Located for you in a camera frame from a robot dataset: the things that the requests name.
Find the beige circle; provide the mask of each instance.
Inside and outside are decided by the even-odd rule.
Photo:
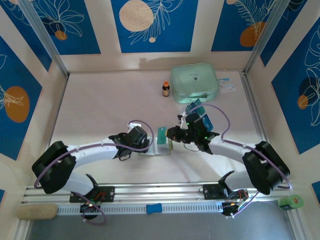
[[[150,37],[150,38],[149,38],[149,42],[150,42],[150,43],[153,44],[155,41],[156,41],[156,39],[155,39],[154,37]]]
[[[235,4],[236,2],[238,2],[238,0],[226,0],[226,3],[229,5]]]
[[[146,30],[154,22],[151,8],[142,0],[127,1],[119,12],[121,24],[131,32]]]
[[[8,1],[11,2],[11,3],[13,3],[13,4],[15,4],[15,5],[18,5],[17,0],[8,0]]]

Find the cable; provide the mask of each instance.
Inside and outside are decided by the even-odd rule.
[[[235,214],[232,215],[232,217],[237,216],[239,213],[241,213],[246,207],[248,207],[250,205],[250,203],[252,203],[252,201],[256,198],[256,196],[259,194],[259,191],[256,192],[256,194],[250,199],[250,201],[244,205],[243,208],[241,208],[240,210],[238,210]]]
[[[183,146],[184,146],[185,149],[187,149],[187,150],[189,150],[191,152],[199,152],[200,151],[200,150],[192,150],[192,149],[187,148],[185,143],[183,144]]]
[[[132,150],[132,151],[144,151],[144,150],[147,150],[149,149],[152,144],[154,143],[154,138],[155,138],[155,134],[154,134],[154,131],[152,130],[151,126],[142,121],[142,120],[131,120],[128,125],[130,123],[133,123],[133,122],[138,122],[138,123],[142,123],[142,124],[145,124],[151,131],[151,135],[152,135],[152,139],[151,139],[151,142],[148,146],[144,147],[144,148],[134,148],[134,147],[130,147],[130,146],[126,146],[126,145],[123,145],[123,144],[116,144],[116,143],[97,143],[97,144],[91,144],[91,145],[87,145],[87,146],[82,146],[82,147],[79,147],[79,148],[74,148],[70,151],[67,151],[65,152],[64,154],[58,156],[55,160],[53,160],[41,173],[40,175],[37,177],[37,179],[35,180],[34,182],[34,188],[35,189],[41,189],[42,187],[38,186],[39,182],[40,182],[40,179],[42,179],[42,177],[46,174],[46,172],[54,165],[56,164],[56,162],[60,161],[61,159],[63,159],[65,156],[69,155],[69,154],[73,154],[75,152],[79,152],[79,151],[83,151],[83,150],[86,150],[86,149],[91,149],[91,148],[99,148],[99,147],[105,147],[105,146],[111,146],[111,147],[121,147],[121,148],[126,148],[126,149],[129,149],[129,150]],[[93,221],[87,221],[85,220],[86,223],[90,223],[92,225],[103,225],[105,224],[105,222],[107,221],[107,217],[106,215],[104,214],[104,212],[92,201],[90,201],[89,199],[87,199],[85,196],[81,195],[80,193],[77,193],[77,192],[74,192],[77,196],[79,196],[80,198],[82,198],[83,200],[87,201],[88,203],[92,204],[92,206],[97,209],[102,215],[103,215],[103,218],[104,218],[104,221],[102,223],[96,223],[96,222],[93,222]]]
[[[248,194],[246,193],[245,190],[243,190],[243,193],[244,193],[244,195],[245,195],[247,198],[249,198],[249,196],[248,196]]]
[[[93,201],[90,201],[88,198],[86,198],[85,196],[81,195],[80,193],[77,193],[77,192],[73,192],[73,193],[75,195],[77,195],[78,197],[82,198],[83,200],[85,200],[87,203],[90,203],[103,216],[103,222],[88,221],[88,219],[85,218],[85,211],[83,211],[81,216],[82,216],[83,221],[85,223],[91,224],[91,225],[95,225],[95,226],[102,226],[107,222],[107,216],[105,215],[104,211],[102,211],[101,208],[98,207]]]
[[[242,147],[242,148],[245,148],[245,149],[248,149],[248,150],[251,150],[251,151],[254,151],[256,154],[260,155],[268,164],[270,164],[279,174],[280,176],[282,177],[282,180],[284,180],[288,186],[278,186],[278,188],[281,188],[281,189],[293,189],[293,186],[291,184],[291,182],[289,181],[289,179],[287,178],[287,176],[284,175],[284,173],[269,159],[267,158],[262,152],[258,151],[257,149],[253,148],[253,147],[250,147],[250,146],[247,146],[243,143],[239,143],[239,142],[236,142],[236,141],[231,141],[231,140],[226,140],[224,138],[225,134],[227,131],[229,131],[230,127],[231,127],[231,122],[230,122],[230,119],[229,117],[227,116],[227,114],[218,106],[215,106],[215,105],[212,105],[212,104],[208,104],[208,103],[202,103],[198,106],[195,106],[194,108],[192,108],[190,111],[188,111],[187,113],[191,113],[192,111],[194,111],[195,109],[197,108],[200,108],[202,106],[209,106],[209,107],[212,107],[212,108],[215,108],[217,110],[219,110],[225,117],[225,119],[227,120],[228,122],[228,127],[226,128],[226,130],[224,130],[224,132],[221,134],[221,140],[225,143],[228,143],[228,144],[232,144],[232,145],[235,145],[235,146],[238,146],[238,147]],[[250,199],[250,201],[242,208],[240,209],[239,211],[237,211],[232,217],[235,217],[236,215],[238,215],[239,213],[241,213],[246,207],[249,206],[249,204],[253,201],[253,199],[258,195],[259,192],[257,192],[253,198]]]
[[[239,197],[240,197],[240,199],[239,199],[239,202],[240,202],[240,201],[241,201],[241,199],[242,199],[241,191],[240,191],[240,190],[238,191],[238,194],[239,194]]]
[[[236,202],[231,202],[230,205],[223,206],[222,208],[226,209],[226,208],[233,207],[234,205],[236,205]]]
[[[204,192],[204,187],[203,187],[203,186],[199,187],[198,192],[199,192],[200,194],[205,194],[205,192]]]

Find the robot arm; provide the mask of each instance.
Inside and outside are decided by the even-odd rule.
[[[132,152],[146,153],[148,150],[143,149],[150,143],[147,137],[147,133],[140,126],[131,125],[128,133],[112,135],[95,143],[67,146],[62,141],[57,141],[33,164],[32,171],[37,177],[45,172],[39,182],[46,194],[67,190],[92,199],[101,192],[100,187],[89,174],[83,175],[73,170],[99,160],[119,158],[123,161],[122,158],[128,159]],[[63,157],[60,161],[48,168],[61,156]]]
[[[266,156],[285,177],[289,176],[288,167],[268,142],[244,144],[222,139],[218,133],[209,132],[196,113],[188,115],[185,121],[188,129],[175,126],[167,130],[166,136],[176,142],[195,143],[202,152],[225,156],[245,165],[246,171],[231,171],[223,176],[219,180],[219,186],[209,192],[211,196],[229,198],[236,191],[249,188],[256,188],[265,195],[270,194],[284,179],[274,167],[264,162],[262,155]]]

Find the white floor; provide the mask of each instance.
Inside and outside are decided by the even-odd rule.
[[[208,103],[221,107],[231,120],[229,139],[259,143],[247,98],[237,71],[217,71],[218,78],[230,78],[236,91],[219,93]],[[186,104],[172,95],[162,96],[162,85],[170,71],[126,71],[71,74],[53,133],[52,143],[86,144],[127,131],[127,123],[143,120],[157,132],[158,127],[178,125],[177,115]],[[206,107],[214,132],[227,127],[224,116]],[[217,181],[230,170],[245,167],[226,157],[191,152],[174,143],[170,156],[132,154],[126,161],[101,160],[77,168],[91,174],[98,183],[178,183]]]

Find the sponge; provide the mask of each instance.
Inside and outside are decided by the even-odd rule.
[[[147,204],[145,206],[145,208],[146,208],[147,214],[162,213],[162,204],[161,203]]]
[[[48,220],[55,218],[57,214],[58,206],[50,203],[22,205],[16,216],[20,220]]]

